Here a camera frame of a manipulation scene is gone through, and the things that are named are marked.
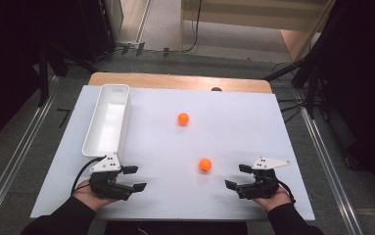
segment white plastic container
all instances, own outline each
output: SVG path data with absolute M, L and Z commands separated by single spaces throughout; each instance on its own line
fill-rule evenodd
M 102 86 L 83 144 L 84 156 L 90 159 L 117 157 L 121 163 L 130 108 L 129 86 L 124 84 Z M 119 163 L 115 165 L 116 167 L 104 166 L 104 170 L 120 169 Z

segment black sleeve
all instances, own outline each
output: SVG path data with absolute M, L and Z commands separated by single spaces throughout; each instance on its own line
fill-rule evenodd
M 267 217 L 275 235 L 323 235 L 317 227 L 308 225 L 292 204 L 285 204 L 271 210 Z
M 75 197 L 70 197 L 50 215 L 30 223 L 22 235 L 81 235 L 87 234 L 96 213 Z

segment white table top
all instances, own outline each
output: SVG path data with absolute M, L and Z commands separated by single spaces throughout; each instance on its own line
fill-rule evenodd
M 100 86 L 85 86 L 43 183 L 31 217 L 50 214 L 70 195 L 80 169 L 88 162 L 82 145 Z M 272 94 L 132 88 L 131 117 L 122 165 L 138 172 L 118 176 L 118 183 L 147 183 L 132 194 L 101 209 L 99 219 L 131 220 L 265 220 L 253 201 L 239 199 L 224 180 L 252 183 L 238 165 L 252 165 L 260 156 L 291 161 L 275 169 L 290 186 L 297 211 L 314 220 L 298 163 Z M 187 126 L 177 116 L 187 113 Z M 198 168 L 201 158 L 212 169 Z M 81 180 L 89 178 L 87 169 Z

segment ball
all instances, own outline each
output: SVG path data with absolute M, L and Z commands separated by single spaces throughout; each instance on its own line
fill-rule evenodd
M 189 118 L 188 118 L 188 115 L 186 113 L 182 113 L 182 114 L 178 115 L 178 123 L 180 125 L 186 125 L 188 120 L 189 120 Z
M 199 162 L 199 167 L 203 171 L 211 170 L 211 161 L 209 159 L 201 159 Z

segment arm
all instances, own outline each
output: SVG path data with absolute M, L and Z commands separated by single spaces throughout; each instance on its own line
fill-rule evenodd
M 301 234 L 322 235 L 322 231 L 308 225 L 300 216 L 285 189 L 279 187 L 276 194 L 269 198 L 254 199 L 267 212 L 267 217 L 276 235 Z
M 78 188 L 88 184 L 88 180 L 82 181 Z M 87 234 L 96 212 L 115 201 L 96 197 L 90 187 L 80 188 L 52 214 L 40 216 L 30 223 L 22 235 Z

